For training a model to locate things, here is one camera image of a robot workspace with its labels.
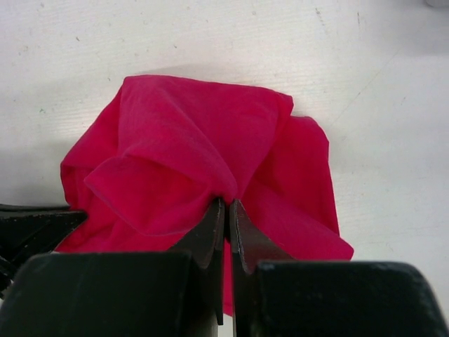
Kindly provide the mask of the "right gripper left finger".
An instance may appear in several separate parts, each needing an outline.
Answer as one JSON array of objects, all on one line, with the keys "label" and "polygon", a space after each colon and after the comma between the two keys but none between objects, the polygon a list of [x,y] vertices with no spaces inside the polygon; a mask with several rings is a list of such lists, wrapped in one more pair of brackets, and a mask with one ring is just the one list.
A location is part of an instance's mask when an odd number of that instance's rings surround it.
[{"label": "right gripper left finger", "polygon": [[216,336],[225,205],[164,252],[41,254],[1,306],[2,336]]}]

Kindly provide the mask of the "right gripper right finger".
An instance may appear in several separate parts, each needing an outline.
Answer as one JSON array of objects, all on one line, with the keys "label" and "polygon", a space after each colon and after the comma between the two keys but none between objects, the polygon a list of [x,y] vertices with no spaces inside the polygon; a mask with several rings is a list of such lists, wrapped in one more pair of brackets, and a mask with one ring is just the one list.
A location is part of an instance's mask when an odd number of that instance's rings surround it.
[{"label": "right gripper right finger", "polygon": [[430,285],[406,263],[294,260],[229,207],[235,336],[447,336]]}]

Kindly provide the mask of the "crimson pink t shirt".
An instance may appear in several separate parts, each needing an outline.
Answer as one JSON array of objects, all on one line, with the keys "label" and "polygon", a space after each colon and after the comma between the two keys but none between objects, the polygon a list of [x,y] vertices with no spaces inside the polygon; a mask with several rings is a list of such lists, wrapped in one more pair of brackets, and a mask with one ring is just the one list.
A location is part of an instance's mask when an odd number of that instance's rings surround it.
[{"label": "crimson pink t shirt", "polygon": [[349,260],[329,142],[293,99],[268,88],[127,77],[67,153],[67,203],[88,220],[61,253],[164,251],[212,200],[238,199],[253,224],[300,260]]}]

